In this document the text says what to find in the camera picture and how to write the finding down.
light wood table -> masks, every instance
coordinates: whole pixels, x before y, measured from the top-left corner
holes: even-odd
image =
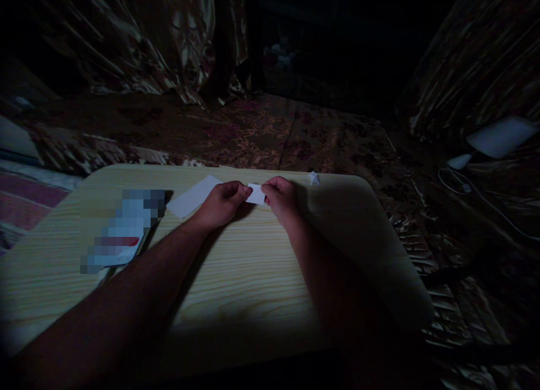
[[[85,190],[164,189],[173,198],[207,175],[262,184],[294,181],[303,213],[356,261],[405,329],[429,324],[433,305],[369,184],[322,174],[233,168],[112,165],[90,175],[17,247],[0,258],[3,319],[16,351],[88,295],[96,275],[79,273],[79,198]],[[151,245],[180,220],[166,211]],[[138,367],[137,380],[238,366],[328,346],[289,240],[267,206],[214,234],[166,339]]]

white cord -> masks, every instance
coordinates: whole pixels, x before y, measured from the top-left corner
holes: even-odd
[[[454,178],[456,178],[456,180],[457,180],[459,183],[461,183],[461,185],[464,187],[464,188],[463,188],[464,190],[466,189],[466,186],[471,186],[471,187],[476,191],[476,193],[478,193],[478,195],[480,196],[480,198],[481,198],[482,200],[484,200],[487,204],[489,204],[489,206],[490,206],[493,210],[495,210],[497,213],[499,213],[499,214],[500,214],[500,215],[508,222],[508,224],[510,224],[517,232],[519,232],[520,234],[522,234],[522,235],[524,235],[524,236],[526,236],[527,238],[530,238],[530,239],[532,239],[532,240],[540,241],[540,237],[530,236],[530,235],[524,233],[522,230],[520,230],[520,229],[516,226],[516,224],[514,224],[513,222],[511,222],[511,221],[509,220],[509,218],[506,217],[506,216],[505,216],[505,215],[504,215],[497,207],[495,207],[493,204],[491,204],[491,203],[488,201],[488,199],[486,199],[486,198],[482,195],[482,193],[480,193],[480,191],[476,188],[476,186],[473,185],[473,183],[472,183],[472,182],[469,180],[469,178],[467,178],[465,175],[462,175],[462,174],[460,174],[459,172],[456,172],[456,171],[454,171],[453,169],[449,169],[449,168],[442,168],[442,169],[439,169],[438,172],[437,172],[437,176],[439,176],[440,182],[441,182],[445,187],[447,187],[448,189],[450,189],[451,191],[453,191],[454,193],[459,194],[459,195],[466,195],[466,194],[469,194],[469,193],[470,193],[470,192],[467,192],[467,191],[465,191],[465,192],[459,192],[459,191],[457,191],[457,190],[451,188],[450,186],[448,186],[448,185],[443,181],[443,179],[442,179],[441,176],[440,176],[440,172],[441,172],[441,171],[448,171],[448,172],[450,172],[450,174],[451,174]]]

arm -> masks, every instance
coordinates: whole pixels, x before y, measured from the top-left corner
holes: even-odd
[[[205,238],[228,223],[251,192],[240,182],[217,185],[193,217],[60,317],[16,356],[26,384],[79,387],[147,344]]]
[[[323,326],[349,364],[351,385],[395,388],[406,380],[415,388],[436,388],[417,367],[429,364],[422,341],[399,335],[362,271],[302,217],[294,185],[277,176],[261,190],[289,236]]]

forearm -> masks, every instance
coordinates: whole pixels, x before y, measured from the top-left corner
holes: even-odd
[[[17,356],[29,384],[88,383],[132,346],[144,345],[163,323],[208,233],[188,220],[58,319]]]
[[[300,215],[285,226],[304,281],[332,341],[346,351],[365,346],[393,321],[358,266]]]
[[[300,216],[285,227],[330,339],[346,357],[353,388],[438,388],[418,334],[402,335],[362,271]]]

white card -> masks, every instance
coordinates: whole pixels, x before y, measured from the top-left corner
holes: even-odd
[[[261,192],[260,185],[255,185],[254,183],[248,183],[248,187],[251,187],[253,189],[253,192],[251,195],[247,198],[247,203],[254,203],[254,204],[264,204],[264,198],[266,195]]]
[[[223,182],[212,175],[208,175],[187,192],[171,200],[167,204],[167,208],[178,218],[184,218],[204,203],[214,186],[220,183]]]

